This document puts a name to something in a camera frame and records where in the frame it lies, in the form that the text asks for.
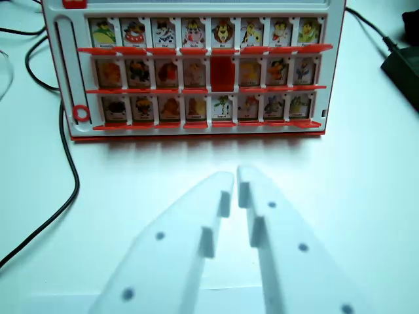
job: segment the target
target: white table surface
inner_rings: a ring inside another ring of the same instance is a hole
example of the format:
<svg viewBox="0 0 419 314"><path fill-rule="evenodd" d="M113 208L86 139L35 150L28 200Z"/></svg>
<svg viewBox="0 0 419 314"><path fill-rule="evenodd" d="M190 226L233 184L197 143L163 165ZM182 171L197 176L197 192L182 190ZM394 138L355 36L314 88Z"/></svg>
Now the white table surface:
<svg viewBox="0 0 419 314"><path fill-rule="evenodd" d="M348 4L396 41L401 13L418 9L416 0ZM31 1L0 3L0 27L40 29L37 10ZM53 214L74 185L58 133L59 98L25 70L24 55L35 41L0 33L0 49L15 71L0 103L1 257ZM419 121L380 69L383 61L346 13L321 137L70 143L79 197L0 272L0 312L20 313L31 294L98 293L133 237L180 195L214 171L252 164L272 174L377 313L419 313ZM57 86L46 45L31 66ZM204 288L261 284L246 228L245 211L234 201L217 257L206 264Z"/></svg>

